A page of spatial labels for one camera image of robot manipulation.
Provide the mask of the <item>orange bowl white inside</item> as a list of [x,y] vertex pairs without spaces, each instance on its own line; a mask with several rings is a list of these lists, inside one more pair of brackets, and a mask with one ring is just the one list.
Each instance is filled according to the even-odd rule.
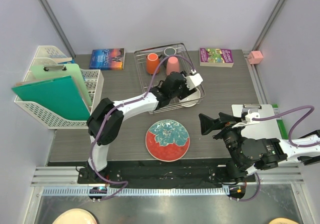
[[196,91],[194,93],[192,93],[191,95],[179,100],[179,102],[181,103],[181,105],[183,107],[192,107],[194,105],[197,104],[198,99],[201,96],[201,92],[198,88],[196,88]]

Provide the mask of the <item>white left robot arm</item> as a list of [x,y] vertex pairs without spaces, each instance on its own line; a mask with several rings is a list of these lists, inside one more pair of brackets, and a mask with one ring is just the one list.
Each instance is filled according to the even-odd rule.
[[145,112],[159,110],[174,98],[185,99],[196,92],[202,82],[203,78],[196,71],[190,74],[185,71],[172,72],[158,85],[150,85],[139,96],[121,101],[102,99],[86,123],[92,140],[88,159],[90,179],[95,183],[102,183],[106,179],[109,145],[117,138],[124,121]]

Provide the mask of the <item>pink cup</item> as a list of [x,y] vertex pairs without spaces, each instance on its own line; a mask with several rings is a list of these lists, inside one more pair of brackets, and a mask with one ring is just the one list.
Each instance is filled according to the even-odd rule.
[[180,72],[180,63],[177,57],[169,57],[166,64],[166,74],[170,75],[172,72]]

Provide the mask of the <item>red and teal floral plate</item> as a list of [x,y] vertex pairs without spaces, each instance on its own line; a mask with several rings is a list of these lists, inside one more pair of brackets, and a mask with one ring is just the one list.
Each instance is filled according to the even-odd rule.
[[154,123],[145,137],[149,154],[164,162],[174,162],[184,157],[191,140],[187,129],[181,123],[170,119]]

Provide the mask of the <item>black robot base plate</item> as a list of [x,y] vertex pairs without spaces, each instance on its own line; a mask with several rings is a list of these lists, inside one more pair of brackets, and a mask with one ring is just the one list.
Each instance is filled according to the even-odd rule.
[[100,174],[108,180],[128,181],[127,188],[187,189],[235,183],[227,175],[229,158],[110,161]]

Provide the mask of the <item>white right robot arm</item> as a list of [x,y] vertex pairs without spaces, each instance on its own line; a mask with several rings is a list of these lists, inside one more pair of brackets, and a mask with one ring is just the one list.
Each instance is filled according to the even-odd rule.
[[245,117],[219,113],[217,119],[199,114],[202,135],[217,130],[213,139],[221,139],[230,154],[225,164],[225,177],[240,182],[259,170],[269,170],[288,163],[314,164],[319,161],[319,131],[299,139],[254,139],[242,136],[242,130],[259,123],[260,114],[249,113]]

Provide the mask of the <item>orange mug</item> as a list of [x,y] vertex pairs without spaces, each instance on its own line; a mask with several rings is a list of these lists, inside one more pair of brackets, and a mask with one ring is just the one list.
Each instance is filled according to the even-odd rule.
[[146,70],[149,74],[153,75],[160,63],[159,57],[156,53],[149,53],[146,57]]

